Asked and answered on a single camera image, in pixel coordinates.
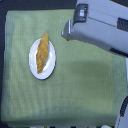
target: green tablecloth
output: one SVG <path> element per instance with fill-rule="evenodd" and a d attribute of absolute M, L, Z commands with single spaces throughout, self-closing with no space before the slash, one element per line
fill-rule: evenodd
<path fill-rule="evenodd" d="M 71 17 L 73 10 L 8 12 L 1 119 L 10 126 L 115 124 L 128 91 L 125 59 L 64 40 L 61 30 Z M 41 81 L 29 69 L 29 51 L 45 32 L 56 66 Z"/>

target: green cloth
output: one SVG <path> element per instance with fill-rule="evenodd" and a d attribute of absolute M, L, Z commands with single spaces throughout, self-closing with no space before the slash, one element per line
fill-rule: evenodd
<path fill-rule="evenodd" d="M 126 61 L 63 39 L 61 31 L 73 12 L 7 13 L 1 119 L 9 126 L 115 124 L 128 92 Z M 56 66 L 48 79 L 38 80 L 29 68 L 29 52 L 45 32 L 56 51 Z"/>

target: pastry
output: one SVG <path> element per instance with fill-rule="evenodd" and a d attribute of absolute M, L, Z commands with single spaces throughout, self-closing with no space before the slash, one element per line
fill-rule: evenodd
<path fill-rule="evenodd" d="M 48 58 L 48 34 L 45 33 L 40 40 L 36 54 L 37 73 L 41 73 Z"/>

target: plate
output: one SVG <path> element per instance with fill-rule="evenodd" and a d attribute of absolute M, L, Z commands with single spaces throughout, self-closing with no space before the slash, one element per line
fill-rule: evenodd
<path fill-rule="evenodd" d="M 51 75 L 51 73 L 53 72 L 53 70 L 55 68 L 56 54 L 55 54 L 55 49 L 54 49 L 52 43 L 49 41 L 48 59 L 47 59 L 47 62 L 44 66 L 44 69 L 42 70 L 41 73 L 38 74 L 37 73 L 37 65 L 36 65 L 36 54 L 37 54 L 38 45 L 40 43 L 40 39 L 36 40 L 30 49 L 29 67 L 30 67 L 32 74 L 37 79 L 44 80 Z"/>

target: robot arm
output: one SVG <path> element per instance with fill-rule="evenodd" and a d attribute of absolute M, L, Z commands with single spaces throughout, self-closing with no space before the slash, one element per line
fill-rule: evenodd
<path fill-rule="evenodd" d="M 78 0 L 62 37 L 128 57 L 128 8 L 110 0 Z"/>

